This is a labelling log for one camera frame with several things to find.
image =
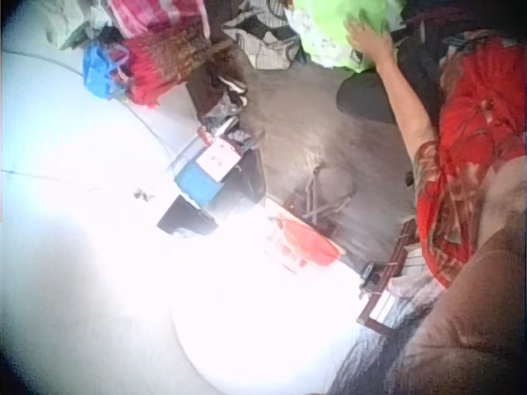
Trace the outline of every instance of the hand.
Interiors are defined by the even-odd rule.
[[[392,37],[386,23],[383,24],[382,35],[375,33],[370,25],[365,22],[364,17],[361,17],[361,21],[356,21],[349,16],[344,25],[347,29],[348,43],[370,58],[376,65],[394,59]]]

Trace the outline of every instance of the gray floor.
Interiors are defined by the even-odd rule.
[[[400,219],[413,213],[413,191],[404,184],[411,169],[397,128],[352,118],[338,111],[337,90],[348,72],[313,63],[286,71],[253,69],[239,56],[250,104],[242,125],[265,131],[261,151],[268,193],[283,201],[321,162],[338,176],[324,194],[341,193],[353,181],[356,193],[339,215],[335,240],[356,270],[369,260],[389,258]]]

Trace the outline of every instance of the green fabric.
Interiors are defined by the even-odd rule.
[[[344,26],[347,17],[351,16],[358,20],[359,12],[364,10],[363,15],[366,17],[366,22],[373,30],[381,32],[387,2],[396,5],[400,12],[405,0],[295,0],[294,7],[309,10],[314,23],[324,37],[337,44],[349,45],[347,30]],[[373,63],[367,58],[364,58],[361,63],[350,58],[346,66],[355,72],[362,72],[371,68]]]

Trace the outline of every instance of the red floral dress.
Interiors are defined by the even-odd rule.
[[[453,65],[439,140],[414,160],[422,254],[445,287],[475,251],[487,173],[525,155],[525,48],[495,37]]]

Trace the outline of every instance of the blue bag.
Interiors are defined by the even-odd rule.
[[[114,45],[114,49],[122,51],[124,56],[117,62],[113,61],[108,51],[100,43],[92,41],[84,51],[82,78],[84,86],[95,96],[111,99],[122,95],[125,86],[112,78],[112,73],[128,60],[128,50],[123,45]]]

